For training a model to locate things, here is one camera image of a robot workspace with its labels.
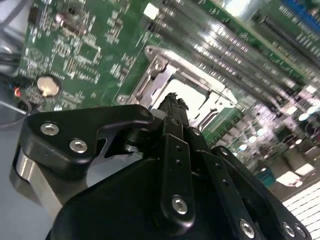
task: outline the motherboard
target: motherboard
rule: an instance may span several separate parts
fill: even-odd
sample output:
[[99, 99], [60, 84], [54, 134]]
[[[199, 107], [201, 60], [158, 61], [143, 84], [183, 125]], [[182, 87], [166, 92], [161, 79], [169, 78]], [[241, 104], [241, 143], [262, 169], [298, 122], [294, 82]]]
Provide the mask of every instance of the motherboard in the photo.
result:
[[211, 147], [256, 171], [320, 140], [318, 11], [290, 4], [262, 1], [244, 22], [221, 0], [35, 0], [22, 91], [40, 112], [152, 110], [176, 93]]

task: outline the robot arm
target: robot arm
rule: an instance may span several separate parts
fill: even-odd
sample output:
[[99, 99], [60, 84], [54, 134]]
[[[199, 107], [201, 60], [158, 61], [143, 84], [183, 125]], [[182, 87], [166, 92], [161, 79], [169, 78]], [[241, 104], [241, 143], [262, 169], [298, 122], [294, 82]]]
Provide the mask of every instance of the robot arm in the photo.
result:
[[[158, 117], [140, 105], [29, 116], [14, 167], [55, 217], [47, 239], [311, 240], [228, 149], [208, 147], [187, 109], [171, 93]], [[106, 157], [143, 157], [87, 187], [99, 139]]]

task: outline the blue memory slot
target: blue memory slot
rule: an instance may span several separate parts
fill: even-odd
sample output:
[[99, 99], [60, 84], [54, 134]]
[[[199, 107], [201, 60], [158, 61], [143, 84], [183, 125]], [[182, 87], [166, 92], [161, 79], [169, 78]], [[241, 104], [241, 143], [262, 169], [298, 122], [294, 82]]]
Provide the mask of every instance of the blue memory slot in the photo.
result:
[[320, 33], [320, 24], [317, 23], [316, 19], [311, 16], [308, 12], [306, 12], [305, 8], [301, 5], [298, 5], [293, 0], [282, 0], [284, 4], [286, 4], [292, 11], [313, 31], [316, 33]]

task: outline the silver screw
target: silver screw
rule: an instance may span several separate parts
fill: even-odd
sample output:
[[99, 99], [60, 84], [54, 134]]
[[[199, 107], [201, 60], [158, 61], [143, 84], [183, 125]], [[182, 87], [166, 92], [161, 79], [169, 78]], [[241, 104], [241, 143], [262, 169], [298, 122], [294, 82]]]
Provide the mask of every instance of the silver screw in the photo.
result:
[[72, 140], [69, 144], [69, 147], [72, 151], [78, 154], [83, 154], [88, 150], [87, 144], [80, 139]]
[[193, 129], [193, 132], [195, 133], [195, 135], [200, 136], [200, 131], [196, 128]]
[[57, 125], [47, 122], [40, 126], [40, 130], [43, 134], [48, 136], [55, 136], [59, 133], [60, 129]]
[[154, 53], [154, 51], [150, 47], [146, 49], [146, 52], [150, 55]]
[[253, 239], [255, 237], [255, 231], [252, 228], [252, 226], [244, 219], [240, 220], [240, 228], [244, 232], [244, 234], [250, 238]]
[[295, 236], [294, 230], [286, 222], [282, 223], [282, 226], [287, 234], [289, 234], [291, 237]]
[[179, 125], [179, 122], [174, 117], [171, 118], [171, 122], [173, 122], [173, 124], [175, 124], [175, 125]]
[[305, 231], [303, 231], [302, 228], [301, 228], [298, 224], [295, 225], [295, 229], [296, 229], [296, 230], [298, 231], [298, 233], [300, 233], [304, 238], [307, 237]]
[[140, 113], [141, 113], [143, 116], [145, 116], [146, 118], [149, 117], [149, 112], [148, 112], [147, 110], [145, 110], [145, 109], [141, 109], [141, 110], [140, 110]]
[[162, 71], [165, 68], [165, 66], [162, 64], [162, 62], [158, 61], [155, 63], [154, 68], [157, 71]]
[[186, 214], [188, 211], [186, 202], [182, 198], [177, 196], [172, 199], [172, 207], [178, 214], [181, 215]]
[[227, 150], [225, 150], [223, 147], [221, 148], [221, 152], [222, 152], [224, 155], [226, 155], [226, 156], [229, 155], [228, 152], [227, 152]]
[[60, 106], [60, 105], [55, 105], [54, 108], [53, 108], [53, 111], [55, 111], [55, 112], [62, 111], [62, 106]]
[[52, 2], [52, 0], [41, 0], [44, 4], [47, 4], [47, 5], [49, 5], [49, 4], [51, 4], [51, 2]]

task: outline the red wire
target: red wire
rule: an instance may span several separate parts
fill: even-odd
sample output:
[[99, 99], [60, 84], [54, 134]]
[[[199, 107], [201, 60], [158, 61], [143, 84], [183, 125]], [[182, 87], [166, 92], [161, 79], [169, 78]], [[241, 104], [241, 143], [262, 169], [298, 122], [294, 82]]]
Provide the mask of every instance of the red wire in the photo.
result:
[[14, 95], [15, 95], [16, 97], [20, 97], [20, 96], [21, 96], [19, 87], [16, 87], [16, 88], [14, 89]]

